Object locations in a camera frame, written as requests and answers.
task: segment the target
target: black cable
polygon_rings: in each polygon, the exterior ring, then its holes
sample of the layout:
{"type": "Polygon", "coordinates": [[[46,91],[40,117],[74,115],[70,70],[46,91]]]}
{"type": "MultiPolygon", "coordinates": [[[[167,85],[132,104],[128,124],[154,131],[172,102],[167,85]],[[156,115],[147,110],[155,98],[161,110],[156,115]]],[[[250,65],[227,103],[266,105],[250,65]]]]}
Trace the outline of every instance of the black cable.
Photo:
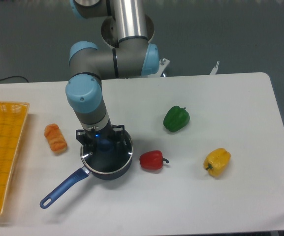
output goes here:
{"type": "Polygon", "coordinates": [[[27,83],[29,83],[29,80],[28,80],[27,78],[25,78],[24,76],[20,76],[20,75],[9,76],[9,77],[0,79],[0,81],[8,80],[8,79],[11,79],[11,78],[22,78],[22,79],[24,79],[27,83]]]}

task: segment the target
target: green bell pepper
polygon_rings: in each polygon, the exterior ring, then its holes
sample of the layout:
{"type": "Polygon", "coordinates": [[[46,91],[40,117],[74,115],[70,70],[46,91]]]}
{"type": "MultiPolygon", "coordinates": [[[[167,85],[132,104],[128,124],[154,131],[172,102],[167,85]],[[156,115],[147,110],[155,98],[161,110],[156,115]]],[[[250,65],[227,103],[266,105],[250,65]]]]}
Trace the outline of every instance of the green bell pepper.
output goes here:
{"type": "Polygon", "coordinates": [[[186,111],[186,108],[174,106],[170,108],[167,115],[163,119],[163,125],[171,132],[176,132],[179,129],[185,127],[190,120],[190,115],[186,111]]]}

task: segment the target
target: metal cylinder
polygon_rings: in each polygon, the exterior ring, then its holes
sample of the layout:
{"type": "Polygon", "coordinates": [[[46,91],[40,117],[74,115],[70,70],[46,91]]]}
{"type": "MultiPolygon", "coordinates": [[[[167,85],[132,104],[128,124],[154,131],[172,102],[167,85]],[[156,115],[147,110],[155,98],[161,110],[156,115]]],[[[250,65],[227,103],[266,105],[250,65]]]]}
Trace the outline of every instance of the metal cylinder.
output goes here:
{"type": "Polygon", "coordinates": [[[101,0],[75,0],[75,2],[81,6],[93,7],[98,4],[101,0]]]}
{"type": "Polygon", "coordinates": [[[114,0],[119,43],[130,38],[147,39],[142,0],[114,0]]]}

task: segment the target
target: yellow bell pepper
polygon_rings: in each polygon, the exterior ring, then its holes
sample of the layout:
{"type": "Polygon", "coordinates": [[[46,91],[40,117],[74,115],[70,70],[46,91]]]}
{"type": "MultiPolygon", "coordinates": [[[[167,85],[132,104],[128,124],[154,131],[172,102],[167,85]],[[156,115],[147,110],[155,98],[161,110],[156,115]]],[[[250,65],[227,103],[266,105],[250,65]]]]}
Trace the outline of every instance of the yellow bell pepper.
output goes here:
{"type": "Polygon", "coordinates": [[[218,148],[207,155],[203,163],[211,176],[218,177],[226,168],[230,160],[230,153],[224,148],[218,148]]]}

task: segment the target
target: yellow plastic basket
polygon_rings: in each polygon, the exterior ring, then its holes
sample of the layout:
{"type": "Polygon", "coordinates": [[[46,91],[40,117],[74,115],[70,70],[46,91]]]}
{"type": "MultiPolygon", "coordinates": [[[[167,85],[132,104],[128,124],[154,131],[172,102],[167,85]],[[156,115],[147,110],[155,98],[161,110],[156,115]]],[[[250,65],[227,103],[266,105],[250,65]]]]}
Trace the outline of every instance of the yellow plastic basket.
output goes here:
{"type": "Polygon", "coordinates": [[[29,103],[0,101],[0,215],[28,109],[29,103]]]}

